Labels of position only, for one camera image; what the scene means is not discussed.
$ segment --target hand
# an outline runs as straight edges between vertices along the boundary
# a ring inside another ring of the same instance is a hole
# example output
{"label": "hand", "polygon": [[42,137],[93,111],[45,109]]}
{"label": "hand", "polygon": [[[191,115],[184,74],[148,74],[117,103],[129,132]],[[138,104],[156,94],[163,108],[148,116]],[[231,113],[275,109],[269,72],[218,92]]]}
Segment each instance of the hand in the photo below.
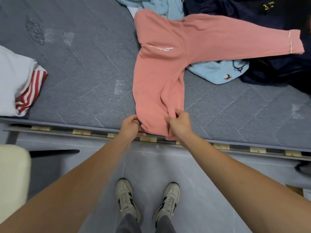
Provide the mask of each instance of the hand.
{"label": "hand", "polygon": [[177,118],[172,118],[170,116],[165,117],[165,121],[169,123],[173,133],[177,136],[178,141],[183,143],[184,139],[193,133],[191,129],[189,114],[185,111],[175,109]]}
{"label": "hand", "polygon": [[123,120],[118,137],[119,136],[126,142],[131,142],[136,137],[146,136],[146,133],[140,127],[136,114]]}

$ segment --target white sneaker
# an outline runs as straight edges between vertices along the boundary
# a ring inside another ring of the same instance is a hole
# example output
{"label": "white sneaker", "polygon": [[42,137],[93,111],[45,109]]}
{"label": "white sneaker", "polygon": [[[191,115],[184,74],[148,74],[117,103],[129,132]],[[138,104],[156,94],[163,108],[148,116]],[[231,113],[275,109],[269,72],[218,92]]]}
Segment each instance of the white sneaker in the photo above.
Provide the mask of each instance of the white sneaker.
{"label": "white sneaker", "polygon": [[127,213],[132,214],[137,222],[140,221],[140,212],[133,201],[132,187],[128,180],[122,178],[116,186],[117,200],[122,212],[122,216]]}
{"label": "white sneaker", "polygon": [[166,215],[171,219],[173,212],[177,207],[179,196],[180,196],[179,185],[175,182],[170,183],[165,189],[161,206],[153,215],[153,222],[155,223],[156,228],[158,226],[159,219],[162,216]]}

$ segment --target white chair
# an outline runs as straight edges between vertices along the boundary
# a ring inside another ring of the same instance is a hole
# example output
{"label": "white chair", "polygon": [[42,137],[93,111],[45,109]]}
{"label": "white chair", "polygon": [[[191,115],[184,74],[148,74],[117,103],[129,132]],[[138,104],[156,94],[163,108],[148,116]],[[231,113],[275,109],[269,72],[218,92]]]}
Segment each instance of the white chair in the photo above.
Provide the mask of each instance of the white chair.
{"label": "white chair", "polygon": [[0,145],[0,224],[27,201],[31,157],[17,145]]}

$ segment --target quilted mattress cover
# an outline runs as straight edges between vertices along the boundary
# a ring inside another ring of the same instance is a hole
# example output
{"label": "quilted mattress cover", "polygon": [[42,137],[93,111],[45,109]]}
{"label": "quilted mattress cover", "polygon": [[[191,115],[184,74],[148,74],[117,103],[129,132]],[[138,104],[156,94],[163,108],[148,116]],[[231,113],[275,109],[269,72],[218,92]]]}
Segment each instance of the quilted mattress cover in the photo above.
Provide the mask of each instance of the quilted mattress cover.
{"label": "quilted mattress cover", "polygon": [[[107,131],[135,113],[139,44],[130,12],[116,0],[1,0],[0,45],[49,74],[22,120]],[[238,78],[213,85],[187,70],[184,81],[184,108],[202,138],[311,150],[308,95]]]}

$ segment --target forearm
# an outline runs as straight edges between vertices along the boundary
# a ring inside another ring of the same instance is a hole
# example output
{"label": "forearm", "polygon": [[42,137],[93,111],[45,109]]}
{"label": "forearm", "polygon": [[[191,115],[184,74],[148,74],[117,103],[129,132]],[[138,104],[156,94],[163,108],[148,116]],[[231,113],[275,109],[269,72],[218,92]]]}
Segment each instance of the forearm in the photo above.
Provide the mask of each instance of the forearm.
{"label": "forearm", "polygon": [[17,210],[0,232],[77,232],[128,145],[121,137],[109,141]]}
{"label": "forearm", "polygon": [[311,203],[190,134],[185,147],[254,233],[309,232]]}

